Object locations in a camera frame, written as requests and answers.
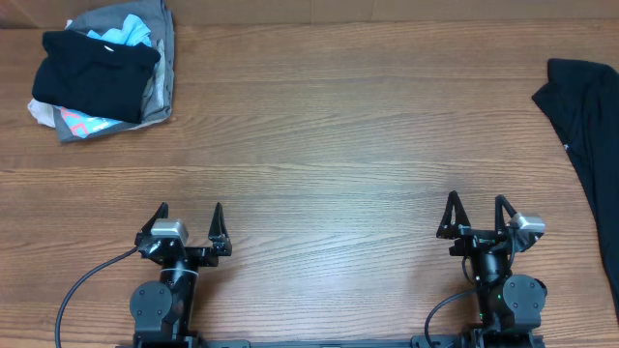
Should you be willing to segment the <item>black t-shirt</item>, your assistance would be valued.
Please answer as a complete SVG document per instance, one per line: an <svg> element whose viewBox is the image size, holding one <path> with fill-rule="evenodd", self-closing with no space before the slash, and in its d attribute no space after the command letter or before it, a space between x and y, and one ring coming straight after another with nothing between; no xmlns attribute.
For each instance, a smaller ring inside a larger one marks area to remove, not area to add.
<svg viewBox="0 0 619 348"><path fill-rule="evenodd" d="M606 64L552 58L533 96L583 187L604 271L618 301L618 72Z"/></svg>

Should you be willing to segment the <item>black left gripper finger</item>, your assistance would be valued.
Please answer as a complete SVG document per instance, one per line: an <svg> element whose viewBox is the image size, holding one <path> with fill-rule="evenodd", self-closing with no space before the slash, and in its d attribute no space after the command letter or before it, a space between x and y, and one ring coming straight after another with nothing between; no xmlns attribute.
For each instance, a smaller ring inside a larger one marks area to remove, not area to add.
<svg viewBox="0 0 619 348"><path fill-rule="evenodd" d="M135 235L134 244L136 246L140 246L145 237L150 237L152 235L152 228L155 222L160 218L167 218L167 217L168 217L168 204L166 202L163 202L159 206L157 211L152 215L152 217L144 224L144 226Z"/></svg>
<svg viewBox="0 0 619 348"><path fill-rule="evenodd" d="M217 256L230 256L232 254L232 243L229 238L223 215L223 206L217 203L211 221L208 239L212 243L212 254Z"/></svg>

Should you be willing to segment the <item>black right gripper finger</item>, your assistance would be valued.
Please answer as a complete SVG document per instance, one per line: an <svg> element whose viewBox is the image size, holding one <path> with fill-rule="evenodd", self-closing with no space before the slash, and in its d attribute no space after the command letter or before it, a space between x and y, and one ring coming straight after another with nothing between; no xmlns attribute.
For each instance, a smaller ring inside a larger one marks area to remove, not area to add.
<svg viewBox="0 0 619 348"><path fill-rule="evenodd" d="M471 230L471 223L455 190L448 195L446 208L439 223L436 237L455 240L462 238Z"/></svg>
<svg viewBox="0 0 619 348"><path fill-rule="evenodd" d="M494 230L504 232L507 230L508 222L516 214L516 209L510 204L507 198L499 194L495 197L495 218Z"/></svg>

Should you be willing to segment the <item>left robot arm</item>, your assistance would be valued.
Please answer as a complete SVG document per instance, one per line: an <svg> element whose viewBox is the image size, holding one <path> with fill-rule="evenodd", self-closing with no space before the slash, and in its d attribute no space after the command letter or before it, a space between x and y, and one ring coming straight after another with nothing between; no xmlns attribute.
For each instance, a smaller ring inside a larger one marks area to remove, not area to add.
<svg viewBox="0 0 619 348"><path fill-rule="evenodd" d="M232 254L222 204L217 204L208 231L209 246L188 246L183 221L168 216L163 202L136 234L140 256L162 267L160 278L133 292L134 347L204 347L204 338L190 329L199 270L219 265Z"/></svg>

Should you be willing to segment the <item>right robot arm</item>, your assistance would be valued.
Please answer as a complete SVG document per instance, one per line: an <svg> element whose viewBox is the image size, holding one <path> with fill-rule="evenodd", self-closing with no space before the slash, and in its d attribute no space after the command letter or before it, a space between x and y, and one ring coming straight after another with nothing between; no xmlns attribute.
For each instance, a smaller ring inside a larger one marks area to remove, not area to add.
<svg viewBox="0 0 619 348"><path fill-rule="evenodd" d="M537 215L517 211L503 195L494 200L494 227L472 226L456 191L451 191L437 228L438 239L454 244L449 252L461 259L470 290L437 304L428 314L424 336L429 346L445 347L543 347L543 338L534 335L541 326L547 288L542 281L513 272L516 256L531 248L545 233L545 222ZM480 322L456 335L433 338L429 324L445 305L475 296Z"/></svg>

